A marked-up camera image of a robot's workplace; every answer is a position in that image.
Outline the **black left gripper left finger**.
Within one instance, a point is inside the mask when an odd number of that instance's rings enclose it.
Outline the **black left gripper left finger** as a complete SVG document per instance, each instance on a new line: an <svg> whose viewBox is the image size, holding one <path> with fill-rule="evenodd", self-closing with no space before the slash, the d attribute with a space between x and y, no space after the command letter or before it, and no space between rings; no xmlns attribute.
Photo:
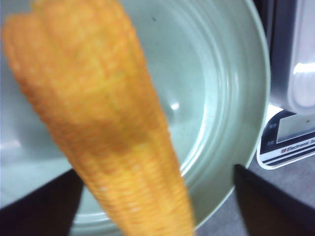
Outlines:
<svg viewBox="0 0 315 236"><path fill-rule="evenodd" d="M71 169L0 210L2 236L67 236L83 182Z"/></svg>

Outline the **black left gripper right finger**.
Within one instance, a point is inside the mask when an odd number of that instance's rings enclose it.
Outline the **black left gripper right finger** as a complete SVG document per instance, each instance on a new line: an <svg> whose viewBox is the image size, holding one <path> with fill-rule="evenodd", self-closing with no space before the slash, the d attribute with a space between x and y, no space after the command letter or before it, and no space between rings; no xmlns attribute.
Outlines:
<svg viewBox="0 0 315 236"><path fill-rule="evenodd" d="M250 236L313 236L315 209L243 165L234 166L237 202Z"/></svg>

